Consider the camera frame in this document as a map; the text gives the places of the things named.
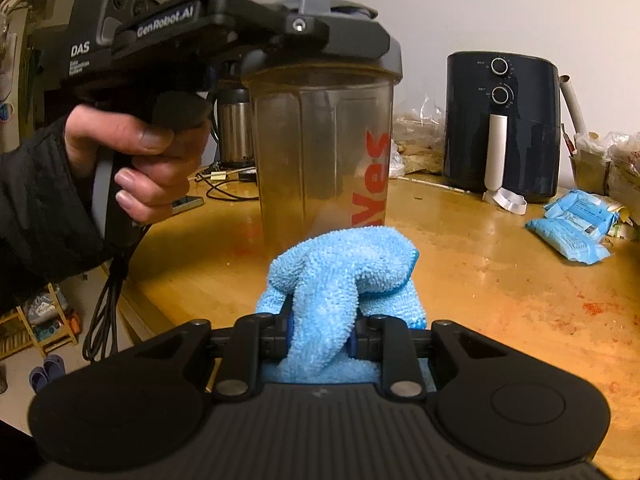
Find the finger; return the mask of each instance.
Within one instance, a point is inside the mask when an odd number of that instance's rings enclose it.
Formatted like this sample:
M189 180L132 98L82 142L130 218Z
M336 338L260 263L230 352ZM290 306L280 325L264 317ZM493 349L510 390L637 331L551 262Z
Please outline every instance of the finger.
M141 224L155 224L165 220L171 216L173 209L171 204L145 205L123 189L116 193L116 200L132 219Z
M198 169L200 156L195 158L175 158L165 155L135 156L132 163L134 168L156 184L171 187Z
M174 186L162 187L144 173L130 168L122 168L114 180L140 203L151 206L169 204L185 196L189 191L189 181L186 178Z
M162 152L166 156L181 156L195 158L202 156L204 148L209 140L211 123L205 121L197 128L176 132L174 141Z
M171 145L174 132L128 114L79 105L67 119L65 140L79 150L101 145L127 155L153 155Z

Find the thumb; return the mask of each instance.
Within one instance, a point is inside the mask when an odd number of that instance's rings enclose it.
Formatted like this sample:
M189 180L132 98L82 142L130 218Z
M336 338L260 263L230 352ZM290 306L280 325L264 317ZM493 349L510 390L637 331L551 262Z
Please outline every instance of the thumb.
M127 155L156 155L174 140L168 128L151 126L140 119L78 105L65 125L65 147L76 178L92 174L99 146Z

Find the black jacket sleeve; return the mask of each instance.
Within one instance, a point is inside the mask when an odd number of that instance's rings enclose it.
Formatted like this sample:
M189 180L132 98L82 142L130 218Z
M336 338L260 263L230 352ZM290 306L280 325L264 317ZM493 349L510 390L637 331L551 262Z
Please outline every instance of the black jacket sleeve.
M0 155L0 312L113 256L71 177L65 123Z

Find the white label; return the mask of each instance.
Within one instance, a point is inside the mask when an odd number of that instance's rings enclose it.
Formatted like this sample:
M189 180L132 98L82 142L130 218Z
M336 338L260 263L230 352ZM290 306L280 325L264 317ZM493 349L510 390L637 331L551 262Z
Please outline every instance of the white label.
M142 23L138 27L136 33L139 38L142 38L143 36L146 36L147 34L150 34L156 30L160 30L161 28L175 25L176 23L183 22L184 20L190 20L194 17L195 6L196 2L190 2L188 4L172 9L169 12L158 16L157 18L151 18L145 23Z
M76 75L81 73L86 66L89 66L88 61L72 61L71 63L69 63L69 75Z
M86 54L89 52L89 41L85 41L84 43L80 43L71 47L71 57L75 57L78 54Z

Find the shoe rack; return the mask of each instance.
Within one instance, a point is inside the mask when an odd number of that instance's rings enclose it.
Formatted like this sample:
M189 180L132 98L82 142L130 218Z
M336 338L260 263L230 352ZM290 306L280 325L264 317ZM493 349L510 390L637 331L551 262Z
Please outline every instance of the shoe rack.
M38 341L29 321L27 321L24 315L22 307L16 307L14 310L0 317L0 361L31 346L36 347L42 357L45 357L56 348L60 348L66 344L78 344L78 338L76 338L76 335L71 330L71 326L58 301L58 296L56 295L53 285L48 283L47 288L53 298L58 319L62 325L55 334L42 341Z

